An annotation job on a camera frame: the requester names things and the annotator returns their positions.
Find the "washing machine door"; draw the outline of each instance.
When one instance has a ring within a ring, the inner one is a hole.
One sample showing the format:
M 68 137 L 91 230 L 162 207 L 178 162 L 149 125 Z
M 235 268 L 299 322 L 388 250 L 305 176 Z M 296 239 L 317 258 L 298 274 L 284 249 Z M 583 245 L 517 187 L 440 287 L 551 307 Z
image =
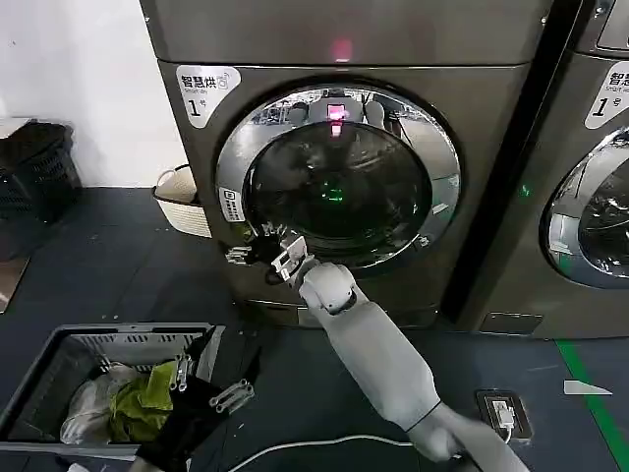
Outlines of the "washing machine door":
M 606 137 L 570 173 L 548 209 L 548 253 L 567 277 L 629 288 L 629 128 Z
M 228 222 L 296 232 L 349 268 L 379 265 L 441 235 L 460 191 L 445 130 L 388 90 L 333 84 L 258 107 L 227 139 L 216 191 Z

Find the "electrical outlet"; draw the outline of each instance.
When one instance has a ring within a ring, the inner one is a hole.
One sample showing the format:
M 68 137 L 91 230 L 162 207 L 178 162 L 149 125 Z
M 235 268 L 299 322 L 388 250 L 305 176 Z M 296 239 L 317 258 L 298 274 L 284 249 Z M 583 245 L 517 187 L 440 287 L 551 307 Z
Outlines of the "electrical outlet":
M 505 420 L 513 417 L 513 439 L 527 440 L 532 436 L 531 425 L 524 411 L 522 401 L 513 391 L 508 390 L 479 390 L 476 399 L 481 410 L 481 417 L 499 435 L 504 436 L 508 425 Z M 500 410 L 507 410 L 510 415 L 501 415 Z

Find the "green floor line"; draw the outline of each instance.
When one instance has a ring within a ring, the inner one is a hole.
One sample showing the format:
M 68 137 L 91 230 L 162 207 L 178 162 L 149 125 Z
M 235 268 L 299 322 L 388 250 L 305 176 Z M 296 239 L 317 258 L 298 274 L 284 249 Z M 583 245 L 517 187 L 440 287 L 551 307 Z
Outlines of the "green floor line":
M 586 368 L 581 362 L 575 345 L 570 341 L 555 341 L 572 377 L 585 384 L 591 384 Z M 592 415 L 599 425 L 600 432 L 618 464 L 621 472 L 629 472 L 629 444 L 622 438 L 620 430 L 604 407 L 602 398 L 597 395 L 584 395 Z

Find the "gray plastic basket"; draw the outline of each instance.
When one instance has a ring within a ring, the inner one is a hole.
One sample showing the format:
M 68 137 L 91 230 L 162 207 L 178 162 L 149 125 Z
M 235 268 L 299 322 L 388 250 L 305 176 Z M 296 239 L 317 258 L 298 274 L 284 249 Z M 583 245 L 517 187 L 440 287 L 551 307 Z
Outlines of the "gray plastic basket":
M 0 450 L 90 457 L 132 457 L 138 444 L 63 444 L 59 429 L 76 389 L 90 376 L 120 362 L 141 372 L 174 359 L 210 324 L 83 324 L 57 328 L 46 341 L 0 417 Z M 214 346 L 209 369 L 223 329 Z

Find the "black basket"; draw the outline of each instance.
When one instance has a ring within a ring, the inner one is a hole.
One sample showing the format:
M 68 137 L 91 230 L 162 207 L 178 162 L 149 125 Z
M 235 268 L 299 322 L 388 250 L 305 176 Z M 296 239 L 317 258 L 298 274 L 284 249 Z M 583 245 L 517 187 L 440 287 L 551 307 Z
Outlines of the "black basket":
M 61 125 L 28 123 L 0 144 L 0 219 L 31 213 L 50 223 L 78 195 L 70 157 L 70 131 Z

